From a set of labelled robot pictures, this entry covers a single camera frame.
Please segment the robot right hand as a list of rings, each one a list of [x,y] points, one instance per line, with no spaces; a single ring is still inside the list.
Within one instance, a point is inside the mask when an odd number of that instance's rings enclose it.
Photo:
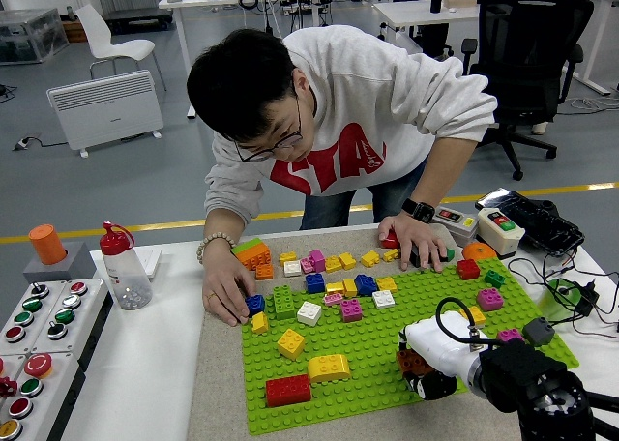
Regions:
[[[461,313],[449,310],[407,325],[399,332],[399,343],[431,367],[428,375],[416,376],[411,383],[411,389],[422,399],[452,394],[457,379],[476,396],[486,396],[480,354],[488,350],[490,339]]]

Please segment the person's right hand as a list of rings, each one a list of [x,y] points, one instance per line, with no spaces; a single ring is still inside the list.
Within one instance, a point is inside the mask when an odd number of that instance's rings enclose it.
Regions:
[[[229,243],[215,239],[203,251],[202,300],[205,310],[229,326],[245,324],[247,296],[256,294],[253,275],[231,252]]]

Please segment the person's left hand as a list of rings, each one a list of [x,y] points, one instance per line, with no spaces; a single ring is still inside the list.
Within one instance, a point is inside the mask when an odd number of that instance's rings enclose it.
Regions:
[[[443,240],[433,234],[428,224],[400,212],[396,216],[386,217],[378,224],[378,239],[386,239],[390,230],[395,232],[400,243],[402,271],[409,267],[413,247],[417,248],[422,269],[431,268],[435,272],[443,270],[440,258],[447,256],[447,248]]]

